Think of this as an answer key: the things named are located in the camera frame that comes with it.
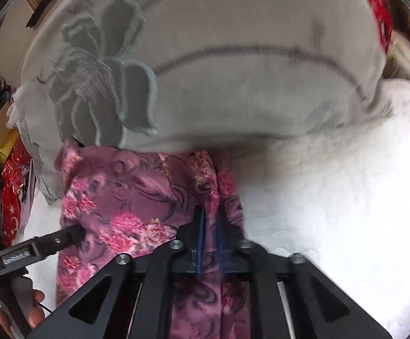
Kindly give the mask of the person's left hand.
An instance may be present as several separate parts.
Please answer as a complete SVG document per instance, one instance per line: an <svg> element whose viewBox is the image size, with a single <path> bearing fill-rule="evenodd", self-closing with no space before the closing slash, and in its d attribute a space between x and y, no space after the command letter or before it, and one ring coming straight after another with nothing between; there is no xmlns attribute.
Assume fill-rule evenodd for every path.
<svg viewBox="0 0 410 339"><path fill-rule="evenodd" d="M45 319L40 306L45 294L38 289L19 292L0 289L0 325L9 338L26 338L29 332Z"/></svg>

